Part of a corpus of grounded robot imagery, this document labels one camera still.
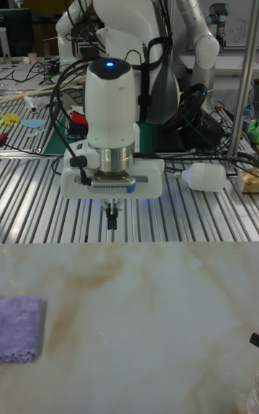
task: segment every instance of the metal workbench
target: metal workbench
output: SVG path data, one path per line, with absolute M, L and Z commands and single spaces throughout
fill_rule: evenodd
M 23 101 L 2 110 L 17 112 L 23 119 L 30 116 Z M 53 131 L 47 111 L 40 117 L 47 119 L 42 135 L 28 137 L 27 130 L 17 124 L 10 144 L 44 149 Z M 244 139 L 240 147 L 250 152 Z M 7 148 L 5 154 L 0 162 L 0 243 L 259 240 L 259 194 L 241 194 L 234 178 L 221 193 L 205 193 L 192 191 L 166 172 L 162 196 L 125 201 L 118 229 L 108 231 L 98 200 L 72 201 L 61 196 L 60 177 L 51 169 L 54 158 L 24 157 Z

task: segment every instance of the computer monitor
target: computer monitor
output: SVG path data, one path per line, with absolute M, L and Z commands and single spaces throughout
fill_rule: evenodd
M 6 27 L 11 56 L 26 56 L 32 51 L 34 34 L 30 9 L 0 9 L 0 27 Z

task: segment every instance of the marble table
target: marble table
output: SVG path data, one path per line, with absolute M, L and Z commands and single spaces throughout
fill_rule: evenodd
M 0 364 L 0 414 L 245 414 L 258 243 L 0 246 L 0 295 L 46 305 L 40 355 Z

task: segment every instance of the white plastic bottle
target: white plastic bottle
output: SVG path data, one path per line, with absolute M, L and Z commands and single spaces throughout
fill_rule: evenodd
M 226 170 L 222 165 L 194 163 L 188 170 L 177 172 L 175 177 L 187 181 L 190 189 L 219 192 L 226 183 Z

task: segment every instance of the purple towel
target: purple towel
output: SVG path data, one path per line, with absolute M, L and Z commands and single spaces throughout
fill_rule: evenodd
M 37 355 L 42 303 L 33 296 L 0 296 L 0 363 L 25 363 Z

